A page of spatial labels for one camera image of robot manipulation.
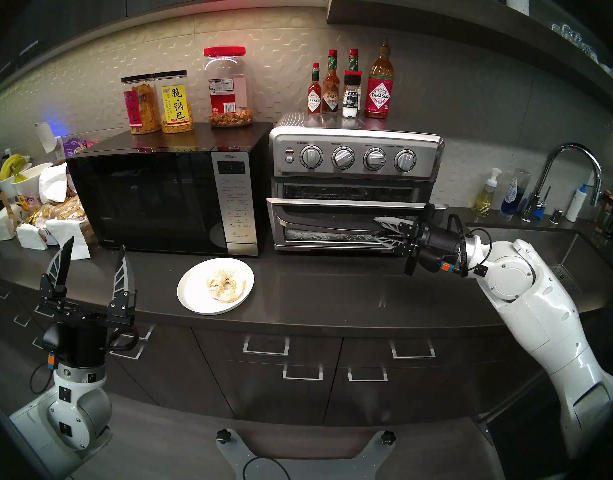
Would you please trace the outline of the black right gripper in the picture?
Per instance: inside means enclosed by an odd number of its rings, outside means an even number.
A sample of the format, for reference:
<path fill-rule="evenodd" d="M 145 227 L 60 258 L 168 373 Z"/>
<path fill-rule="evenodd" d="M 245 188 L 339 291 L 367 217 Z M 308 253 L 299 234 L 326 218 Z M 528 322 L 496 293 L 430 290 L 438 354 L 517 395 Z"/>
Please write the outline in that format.
<path fill-rule="evenodd" d="M 458 215 L 449 214 L 445 228 L 433 225 L 435 206 L 425 204 L 416 219 L 382 216 L 374 221 L 389 233 L 375 240 L 398 257 L 405 257 L 404 274 L 412 276 L 420 266 L 430 273 L 457 271 L 463 276 L 463 223 Z"/>

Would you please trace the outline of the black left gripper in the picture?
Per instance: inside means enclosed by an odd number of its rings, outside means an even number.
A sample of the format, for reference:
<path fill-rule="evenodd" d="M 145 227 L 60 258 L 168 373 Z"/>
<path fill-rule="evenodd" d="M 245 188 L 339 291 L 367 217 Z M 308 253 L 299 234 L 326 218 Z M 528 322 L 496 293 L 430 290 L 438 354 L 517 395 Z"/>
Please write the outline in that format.
<path fill-rule="evenodd" d="M 53 315 L 41 344 L 67 367 L 100 367 L 108 352 L 128 352 L 137 345 L 134 273 L 121 246 L 109 306 L 64 299 L 74 243 L 74 237 L 68 239 L 41 276 L 39 312 Z"/>

